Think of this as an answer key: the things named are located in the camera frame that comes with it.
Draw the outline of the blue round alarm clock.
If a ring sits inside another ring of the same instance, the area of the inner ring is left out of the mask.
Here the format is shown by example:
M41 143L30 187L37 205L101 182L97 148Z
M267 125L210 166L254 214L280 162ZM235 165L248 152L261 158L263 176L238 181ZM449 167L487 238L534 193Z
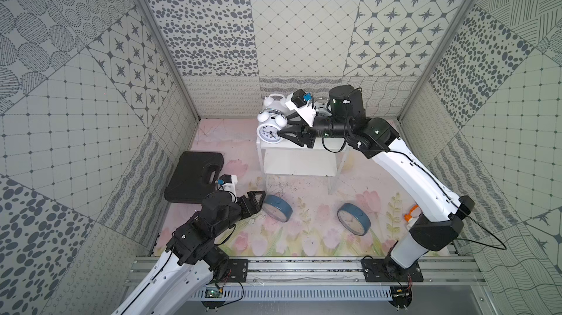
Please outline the blue round alarm clock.
M281 197L268 194L263 199L262 211L273 219L285 223L293 214L293 208Z
M368 215L358 206L348 202L338 209L337 218L342 226L354 235L364 236L371 227Z

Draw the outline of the white twin-bell alarm clock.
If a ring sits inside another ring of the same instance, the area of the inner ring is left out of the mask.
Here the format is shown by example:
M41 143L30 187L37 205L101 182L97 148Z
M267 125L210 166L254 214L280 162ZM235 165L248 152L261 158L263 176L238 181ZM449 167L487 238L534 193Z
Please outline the white twin-bell alarm clock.
M265 110L277 110L284 115L288 115L291 111L286 106L287 98L282 94L270 94L263 99L263 108Z
M282 141L279 131L288 125L288 119L281 111L263 110L257 116L258 127L256 133L261 141L278 144Z
M315 100L314 107L318 116L329 117L332 115L329 110L329 100L326 98L318 98Z

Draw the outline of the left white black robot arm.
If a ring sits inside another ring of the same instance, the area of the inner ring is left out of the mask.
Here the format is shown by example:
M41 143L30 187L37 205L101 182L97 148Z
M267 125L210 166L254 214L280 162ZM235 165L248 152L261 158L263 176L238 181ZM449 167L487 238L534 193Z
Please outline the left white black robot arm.
M261 211L266 192L235 197L216 191L172 234L155 266L115 314L175 314L211 281L225 278L229 256L215 242L236 223Z

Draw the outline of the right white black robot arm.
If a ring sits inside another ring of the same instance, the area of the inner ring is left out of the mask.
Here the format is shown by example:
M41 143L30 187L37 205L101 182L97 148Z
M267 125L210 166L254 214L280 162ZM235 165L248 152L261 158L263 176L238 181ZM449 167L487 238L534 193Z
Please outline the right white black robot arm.
M427 252L438 252L464 228L474 209L469 196L448 189L423 164L387 120L369 118L361 89L340 85L329 91L328 116L316 110L313 96L301 89L282 99L289 116L300 121L279 135L300 147L312 148L318 138L341 138L351 148L385 169L412 196L421 214L406 237L385 257L388 271L403 273Z

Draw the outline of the white two-tier shelf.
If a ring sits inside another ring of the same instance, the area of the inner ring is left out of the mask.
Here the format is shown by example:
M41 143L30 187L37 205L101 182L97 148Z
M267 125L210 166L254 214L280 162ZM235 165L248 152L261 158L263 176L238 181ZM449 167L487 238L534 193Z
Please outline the white two-tier shelf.
M278 144L256 140L256 149L265 179L277 176L313 176L325 178L330 194L335 193L337 179L347 161L350 147L340 150L342 139L317 139L312 148L299 147L283 140Z

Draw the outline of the black plastic tool case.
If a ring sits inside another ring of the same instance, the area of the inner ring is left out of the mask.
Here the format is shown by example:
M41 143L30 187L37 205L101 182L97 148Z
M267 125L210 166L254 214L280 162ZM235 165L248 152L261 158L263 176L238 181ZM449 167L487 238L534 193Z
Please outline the black plastic tool case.
M165 188L164 198L171 203L201 204L215 190L223 166L221 153L185 151Z

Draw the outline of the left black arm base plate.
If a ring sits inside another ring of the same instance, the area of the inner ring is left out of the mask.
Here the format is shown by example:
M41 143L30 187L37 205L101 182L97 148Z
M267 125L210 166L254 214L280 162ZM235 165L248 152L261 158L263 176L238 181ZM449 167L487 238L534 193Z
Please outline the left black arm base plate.
M249 269L248 259L229 259L218 264L213 283L245 283Z

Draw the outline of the orange handled pliers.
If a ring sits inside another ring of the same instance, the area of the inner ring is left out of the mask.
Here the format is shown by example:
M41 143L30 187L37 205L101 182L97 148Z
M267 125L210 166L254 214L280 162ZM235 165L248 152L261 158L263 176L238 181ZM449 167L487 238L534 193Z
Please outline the orange handled pliers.
M421 214L421 209L418 205L414 205L405 215L404 215L404 219L406 221L407 224L414 224L417 219L419 218L419 215Z

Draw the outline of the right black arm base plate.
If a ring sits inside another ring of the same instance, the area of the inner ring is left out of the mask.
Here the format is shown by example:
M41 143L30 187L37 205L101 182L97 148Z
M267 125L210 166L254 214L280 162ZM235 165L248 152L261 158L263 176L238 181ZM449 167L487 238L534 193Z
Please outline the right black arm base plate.
M406 269L395 265L391 259L364 257L360 262L366 282L397 282L402 284L409 281L414 283L424 281L418 262L414 262L411 267Z

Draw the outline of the aluminium mounting rail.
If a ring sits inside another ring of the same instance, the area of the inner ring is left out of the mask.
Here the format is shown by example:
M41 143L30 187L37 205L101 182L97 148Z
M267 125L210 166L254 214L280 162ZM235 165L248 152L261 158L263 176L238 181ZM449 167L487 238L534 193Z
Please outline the aluminium mounting rail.
M417 270L424 278L423 286L484 284L484 276L472 257L423 257ZM364 273L360 257L250 257L246 281L255 285L313 281L350 284L365 282Z

